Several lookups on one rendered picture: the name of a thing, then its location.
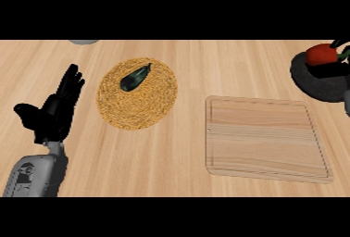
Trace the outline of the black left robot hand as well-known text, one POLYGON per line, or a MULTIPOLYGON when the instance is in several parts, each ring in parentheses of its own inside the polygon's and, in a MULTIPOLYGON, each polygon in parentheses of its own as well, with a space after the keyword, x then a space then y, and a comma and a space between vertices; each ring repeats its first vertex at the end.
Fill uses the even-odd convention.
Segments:
POLYGON ((68 136, 74 109, 84 85, 83 74, 78 66, 71 64, 61 80, 58 91, 52 94, 43 107, 30 104, 18 104, 13 111, 18 114, 22 125, 34 131, 34 142, 62 142, 68 136))

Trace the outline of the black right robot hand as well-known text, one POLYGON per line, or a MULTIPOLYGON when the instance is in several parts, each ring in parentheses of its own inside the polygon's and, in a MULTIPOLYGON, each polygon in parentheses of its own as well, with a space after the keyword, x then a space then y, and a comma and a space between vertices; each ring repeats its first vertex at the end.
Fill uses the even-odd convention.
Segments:
MULTIPOLYGON (((350 43, 350 40, 335 40, 331 44, 337 48, 346 43, 350 43)), ((338 77, 350 74, 350 56, 335 63, 329 63, 319 66, 309 66, 310 73, 318 78, 338 77)))

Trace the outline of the red bell pepper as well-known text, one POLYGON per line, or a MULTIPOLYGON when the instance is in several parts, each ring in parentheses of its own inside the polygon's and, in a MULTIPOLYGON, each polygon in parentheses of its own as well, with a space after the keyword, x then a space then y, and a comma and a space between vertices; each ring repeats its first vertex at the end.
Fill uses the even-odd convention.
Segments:
POLYGON ((341 62, 350 56, 350 48, 338 53, 332 44, 318 44, 306 50, 306 64, 319 66, 329 63, 341 62))

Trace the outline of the pale wooden cutting board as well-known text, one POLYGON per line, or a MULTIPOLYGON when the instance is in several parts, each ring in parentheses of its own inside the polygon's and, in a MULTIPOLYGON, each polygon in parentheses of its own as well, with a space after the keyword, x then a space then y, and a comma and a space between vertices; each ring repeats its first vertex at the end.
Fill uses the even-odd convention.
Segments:
POLYGON ((332 168, 306 103, 211 95, 205 167, 213 175, 329 183, 332 168))

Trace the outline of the round woven yellow placemat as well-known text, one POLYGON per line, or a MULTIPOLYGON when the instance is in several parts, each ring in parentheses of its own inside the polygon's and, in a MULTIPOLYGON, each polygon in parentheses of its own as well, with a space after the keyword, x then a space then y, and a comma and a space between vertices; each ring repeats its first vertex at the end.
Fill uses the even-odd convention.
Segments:
POLYGON ((102 119, 120 129, 145 129, 169 114, 176 97, 176 75, 169 66, 149 57, 127 59, 111 68, 99 84, 96 105, 102 119), (142 83, 126 92, 121 79, 146 66, 149 72, 142 83))

